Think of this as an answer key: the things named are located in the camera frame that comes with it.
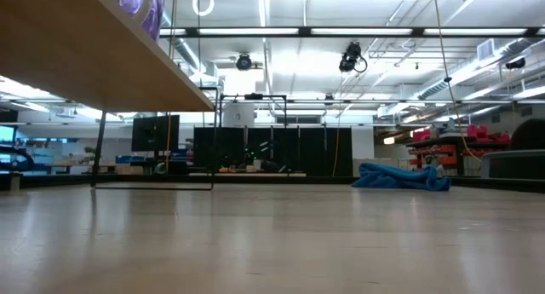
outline blue fabric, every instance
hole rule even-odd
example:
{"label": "blue fabric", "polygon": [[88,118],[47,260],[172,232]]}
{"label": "blue fabric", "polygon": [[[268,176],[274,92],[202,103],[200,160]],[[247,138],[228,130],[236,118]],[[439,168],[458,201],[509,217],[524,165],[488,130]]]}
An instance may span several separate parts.
{"label": "blue fabric", "polygon": [[362,163],[359,176],[352,187],[417,188],[428,191],[448,191],[450,188],[450,178],[438,180],[437,171],[431,166],[415,172],[382,164]]}

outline wooden floor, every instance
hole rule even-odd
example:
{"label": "wooden floor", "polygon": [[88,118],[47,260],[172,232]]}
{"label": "wooden floor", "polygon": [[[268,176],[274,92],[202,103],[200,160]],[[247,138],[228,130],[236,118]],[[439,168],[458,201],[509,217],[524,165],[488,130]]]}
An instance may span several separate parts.
{"label": "wooden floor", "polygon": [[543,293],[545,195],[349,186],[0,195],[0,293]]}

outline blue tarp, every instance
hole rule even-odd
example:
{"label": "blue tarp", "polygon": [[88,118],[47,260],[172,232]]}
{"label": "blue tarp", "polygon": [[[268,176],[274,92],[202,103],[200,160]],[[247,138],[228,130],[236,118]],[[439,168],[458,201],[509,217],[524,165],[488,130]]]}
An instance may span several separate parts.
{"label": "blue tarp", "polygon": [[359,176],[352,187],[416,188],[428,191],[448,191],[450,188],[450,178],[438,180],[437,171],[431,166],[415,172],[383,164],[362,163]]}

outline purple object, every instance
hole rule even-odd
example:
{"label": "purple object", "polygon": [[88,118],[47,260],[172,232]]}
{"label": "purple object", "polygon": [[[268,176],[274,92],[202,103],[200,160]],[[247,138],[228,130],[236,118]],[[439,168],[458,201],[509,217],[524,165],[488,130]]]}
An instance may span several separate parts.
{"label": "purple object", "polygon": [[164,0],[118,0],[118,3],[125,12],[133,17],[137,16],[141,9],[149,8],[146,18],[141,22],[141,27],[153,40],[158,40]]}

